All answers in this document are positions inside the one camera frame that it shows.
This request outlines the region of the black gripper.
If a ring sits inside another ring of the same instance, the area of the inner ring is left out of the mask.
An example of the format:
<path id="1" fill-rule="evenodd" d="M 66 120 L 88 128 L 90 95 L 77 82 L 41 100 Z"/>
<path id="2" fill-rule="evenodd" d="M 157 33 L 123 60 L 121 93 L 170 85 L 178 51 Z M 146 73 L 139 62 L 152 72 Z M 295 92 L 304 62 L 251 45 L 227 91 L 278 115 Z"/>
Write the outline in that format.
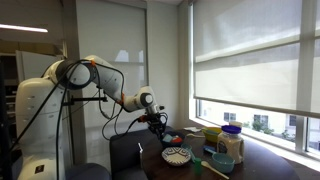
<path id="1" fill-rule="evenodd" d="M 155 131 L 155 134 L 158 138 L 160 138 L 160 136 L 164 136 L 167 120 L 168 115 L 165 112 L 147 115 L 147 123 L 149 125 L 149 129 L 151 131 Z"/>

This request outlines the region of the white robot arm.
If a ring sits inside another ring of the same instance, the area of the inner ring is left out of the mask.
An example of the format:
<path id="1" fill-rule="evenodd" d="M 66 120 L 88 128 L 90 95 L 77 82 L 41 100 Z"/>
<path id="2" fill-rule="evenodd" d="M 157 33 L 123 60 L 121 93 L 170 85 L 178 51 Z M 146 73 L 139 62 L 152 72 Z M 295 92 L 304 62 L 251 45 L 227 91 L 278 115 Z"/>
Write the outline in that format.
<path id="1" fill-rule="evenodd" d="M 125 95 L 123 73 L 106 60 L 95 55 L 77 61 L 60 60 L 50 65 L 43 76 L 69 90 L 82 89 L 94 83 L 126 112 L 144 109 L 145 114 L 137 121 L 147 122 L 149 130 L 159 139 L 163 138 L 166 121 L 161 117 L 166 114 L 164 107 L 157 104 L 153 89 L 144 86 L 133 96 Z"/>

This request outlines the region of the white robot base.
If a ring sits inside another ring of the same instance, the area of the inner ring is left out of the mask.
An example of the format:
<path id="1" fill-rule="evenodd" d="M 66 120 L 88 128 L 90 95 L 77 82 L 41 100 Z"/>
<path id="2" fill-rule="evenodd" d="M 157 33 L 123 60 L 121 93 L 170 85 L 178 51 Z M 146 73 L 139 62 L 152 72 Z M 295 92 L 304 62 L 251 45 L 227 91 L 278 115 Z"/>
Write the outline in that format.
<path id="1" fill-rule="evenodd" d="M 55 84 L 45 78 L 24 80 L 18 86 L 15 107 L 18 136 L 52 92 L 19 140 L 23 164 L 18 180 L 65 180 L 62 143 L 56 149 L 56 137 L 62 135 L 62 127 L 57 127 L 57 122 L 63 90 L 54 87 Z"/>

